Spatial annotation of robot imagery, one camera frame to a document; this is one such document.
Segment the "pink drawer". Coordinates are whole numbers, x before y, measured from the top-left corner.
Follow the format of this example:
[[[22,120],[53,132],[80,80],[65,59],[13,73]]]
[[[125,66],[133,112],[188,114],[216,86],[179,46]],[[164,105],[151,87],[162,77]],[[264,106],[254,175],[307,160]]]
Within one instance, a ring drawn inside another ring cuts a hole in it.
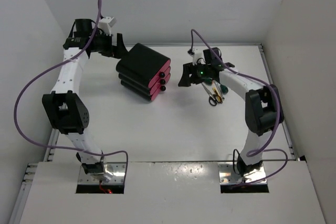
[[[159,89],[156,89],[154,92],[150,91],[150,101],[154,101],[155,98],[161,93],[166,90],[166,85],[161,86]]]
[[[159,76],[156,76],[153,80],[149,83],[149,89],[150,91],[155,91],[156,89],[159,89],[161,86],[164,86],[168,83],[169,79],[171,77],[171,74],[168,73],[165,75],[165,77],[160,78]]]
[[[154,75],[154,77],[150,80],[148,86],[151,87],[153,86],[158,80],[161,79],[160,77],[160,73],[163,72],[165,73],[165,71],[168,69],[168,67],[170,66],[171,61],[168,60],[159,70],[158,72]]]

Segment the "green handled screwdriver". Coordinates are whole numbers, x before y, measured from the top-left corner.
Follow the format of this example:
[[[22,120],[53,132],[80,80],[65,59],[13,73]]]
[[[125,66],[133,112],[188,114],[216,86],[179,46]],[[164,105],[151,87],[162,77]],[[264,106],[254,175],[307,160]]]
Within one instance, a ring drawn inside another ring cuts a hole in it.
[[[212,78],[205,78],[203,81],[207,86],[211,86],[213,84]]]
[[[222,93],[223,95],[226,95],[226,94],[228,93],[228,87],[226,87],[226,86],[223,85],[223,84],[220,84],[219,86],[220,86],[221,93]]]

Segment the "yellow black utility knife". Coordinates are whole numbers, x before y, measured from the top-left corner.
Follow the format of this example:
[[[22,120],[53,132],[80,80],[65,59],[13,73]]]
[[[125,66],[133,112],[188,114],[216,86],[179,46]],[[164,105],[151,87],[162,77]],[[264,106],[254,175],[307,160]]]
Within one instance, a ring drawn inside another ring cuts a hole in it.
[[[221,97],[220,97],[220,95],[218,94],[218,91],[217,91],[217,89],[216,89],[214,80],[213,80],[213,84],[212,84],[212,86],[213,86],[212,89],[213,89],[213,92],[214,92],[214,94],[215,94],[215,98],[216,98],[216,100],[217,100],[217,103],[222,104],[223,101],[221,100]]]

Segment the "black drawer cabinet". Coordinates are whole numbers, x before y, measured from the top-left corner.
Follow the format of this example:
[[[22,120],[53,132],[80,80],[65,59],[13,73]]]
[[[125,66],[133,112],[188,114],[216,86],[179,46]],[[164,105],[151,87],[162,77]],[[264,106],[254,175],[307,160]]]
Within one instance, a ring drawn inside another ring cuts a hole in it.
[[[148,84],[168,60],[171,59],[143,44],[136,44],[129,55],[117,63],[116,71],[121,85],[150,102]],[[165,77],[170,71],[171,64],[165,73],[160,73],[160,77]]]

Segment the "black handled scissors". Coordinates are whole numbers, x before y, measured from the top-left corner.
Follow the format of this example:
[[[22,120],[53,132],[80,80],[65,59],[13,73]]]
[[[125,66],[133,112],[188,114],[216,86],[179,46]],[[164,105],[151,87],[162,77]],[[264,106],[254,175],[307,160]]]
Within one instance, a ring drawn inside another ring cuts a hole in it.
[[[203,84],[201,83],[202,87],[204,88],[205,92],[208,94],[209,98],[208,98],[208,102],[211,106],[217,106],[217,100],[214,96],[214,94],[212,94],[209,89]]]

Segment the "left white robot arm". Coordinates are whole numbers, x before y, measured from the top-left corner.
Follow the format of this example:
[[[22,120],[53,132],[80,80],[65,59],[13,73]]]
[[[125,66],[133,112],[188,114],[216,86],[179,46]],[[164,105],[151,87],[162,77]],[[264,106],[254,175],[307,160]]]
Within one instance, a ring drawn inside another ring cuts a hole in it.
[[[90,115],[79,97],[83,70],[91,53],[120,59],[127,55],[122,34],[117,35],[117,44],[112,44],[114,17],[76,19],[63,49],[64,60],[56,84],[42,103],[52,128],[65,135],[78,150],[76,157],[85,174],[99,182],[109,183],[113,179],[113,168],[104,160],[103,151],[89,134]]]

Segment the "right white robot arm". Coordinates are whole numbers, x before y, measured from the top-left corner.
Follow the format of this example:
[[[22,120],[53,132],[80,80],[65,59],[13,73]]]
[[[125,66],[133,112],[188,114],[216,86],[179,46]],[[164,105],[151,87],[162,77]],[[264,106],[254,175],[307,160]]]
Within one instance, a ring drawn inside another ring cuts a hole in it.
[[[263,163],[262,154],[284,120],[277,87],[238,72],[229,62],[223,63],[218,55],[218,48],[203,51],[191,48],[187,53],[193,60],[183,65],[178,86],[189,87],[211,79],[227,86],[242,98],[245,103],[248,133],[245,145],[238,154],[234,171],[244,176],[260,169]]]

